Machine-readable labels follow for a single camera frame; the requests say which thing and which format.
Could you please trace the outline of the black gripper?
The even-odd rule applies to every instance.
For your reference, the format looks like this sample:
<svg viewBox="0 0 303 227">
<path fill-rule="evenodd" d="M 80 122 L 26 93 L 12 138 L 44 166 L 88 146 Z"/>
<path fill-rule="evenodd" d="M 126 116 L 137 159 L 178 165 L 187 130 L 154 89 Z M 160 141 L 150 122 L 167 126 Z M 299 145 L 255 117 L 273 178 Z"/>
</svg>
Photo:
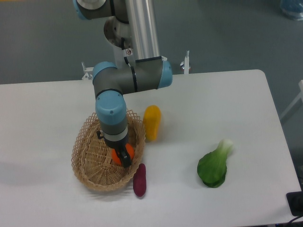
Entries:
<svg viewBox="0 0 303 227">
<path fill-rule="evenodd" d="M 122 132 L 118 135 L 108 135 L 103 131 L 97 131 L 96 134 L 99 140 L 103 140 L 108 147 L 116 150 L 118 157 L 124 164 L 123 168 L 131 166 L 130 156 L 125 148 L 125 145 L 128 143 L 128 132 Z"/>
</svg>

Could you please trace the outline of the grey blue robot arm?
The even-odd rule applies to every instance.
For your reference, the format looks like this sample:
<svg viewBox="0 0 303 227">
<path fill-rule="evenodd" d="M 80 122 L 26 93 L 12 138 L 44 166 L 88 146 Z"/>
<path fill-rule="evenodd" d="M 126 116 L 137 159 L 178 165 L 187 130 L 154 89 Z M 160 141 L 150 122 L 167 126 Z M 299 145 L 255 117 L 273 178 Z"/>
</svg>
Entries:
<svg viewBox="0 0 303 227">
<path fill-rule="evenodd" d="M 132 163 L 126 149 L 128 126 L 125 94 L 168 87 L 172 69 L 158 45 L 151 0 L 75 0 L 81 19 L 107 18 L 104 34 L 123 53 L 125 66 L 104 61 L 94 66 L 92 83 L 101 131 L 98 138 L 114 149 L 123 167 Z"/>
</svg>

